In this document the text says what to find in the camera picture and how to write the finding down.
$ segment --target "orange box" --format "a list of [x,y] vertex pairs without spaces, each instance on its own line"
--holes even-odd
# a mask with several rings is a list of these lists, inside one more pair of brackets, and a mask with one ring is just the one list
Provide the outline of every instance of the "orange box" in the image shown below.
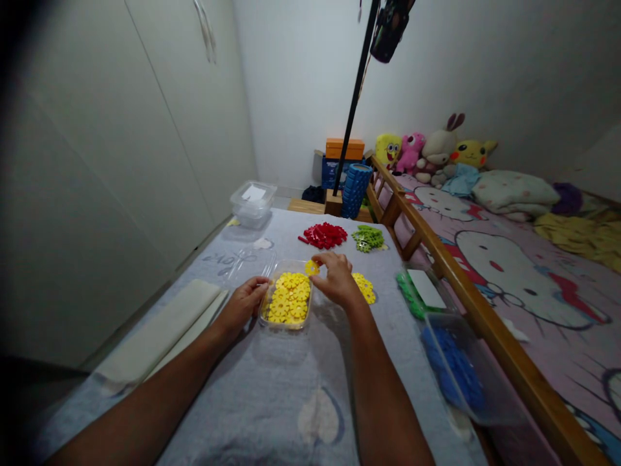
[[[325,158],[340,159],[343,151],[343,139],[328,138],[325,140]],[[350,139],[345,153],[345,160],[361,161],[364,153],[362,139]]]

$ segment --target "left hand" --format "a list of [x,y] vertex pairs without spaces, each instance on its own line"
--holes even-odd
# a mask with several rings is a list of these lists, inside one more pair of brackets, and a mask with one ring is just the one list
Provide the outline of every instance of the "left hand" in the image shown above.
[[235,338],[252,315],[257,315],[261,300],[269,288],[270,279],[256,276],[237,288],[213,323],[225,335]]

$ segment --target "cardboard box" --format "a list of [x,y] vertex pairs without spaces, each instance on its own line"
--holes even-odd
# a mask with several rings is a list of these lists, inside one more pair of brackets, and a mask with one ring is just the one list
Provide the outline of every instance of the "cardboard box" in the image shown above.
[[[342,151],[343,139],[328,138],[325,140],[325,156],[328,159],[340,160]],[[364,142],[362,142],[362,139],[350,139],[347,145],[347,152],[345,153],[345,160],[360,162],[363,152]]]
[[[345,186],[345,179],[347,178],[347,171],[349,170],[349,166],[356,163],[361,163],[362,154],[360,154],[360,159],[355,161],[344,161],[343,162],[343,172],[341,173],[341,183],[339,184],[339,189],[342,190]],[[328,159],[326,155],[323,155],[323,159],[321,161],[321,187],[323,189],[334,189],[334,182],[336,180],[336,171],[338,169],[338,159]]]

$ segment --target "red plastic piece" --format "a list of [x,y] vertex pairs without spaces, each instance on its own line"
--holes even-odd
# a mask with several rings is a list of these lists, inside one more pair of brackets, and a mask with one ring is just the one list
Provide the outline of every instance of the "red plastic piece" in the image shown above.
[[304,230],[304,237],[298,236],[298,239],[319,249],[332,249],[347,241],[347,232],[341,227],[323,222]]

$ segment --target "gray tablecloth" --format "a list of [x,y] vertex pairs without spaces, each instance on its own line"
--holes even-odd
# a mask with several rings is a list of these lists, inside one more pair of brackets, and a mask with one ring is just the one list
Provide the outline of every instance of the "gray tablecloth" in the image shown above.
[[[328,221],[351,235],[348,219],[273,209],[260,231],[226,227],[137,324],[158,313],[192,279],[224,284],[239,251],[262,247],[277,260],[308,260],[317,249],[298,240],[311,225]],[[377,295],[371,310],[386,348],[408,391],[423,433],[439,465],[485,464],[476,438],[465,443],[450,426],[446,405],[419,340],[419,329],[398,291],[402,266],[385,228],[388,250],[358,252],[351,237],[336,252],[347,255]],[[249,278],[251,267],[247,268]],[[305,331],[275,334],[254,326],[216,367],[180,424],[160,464],[248,463],[352,464],[358,462],[352,418],[349,328],[342,310],[315,293]],[[122,399],[89,377],[40,429],[34,448],[45,459]]]

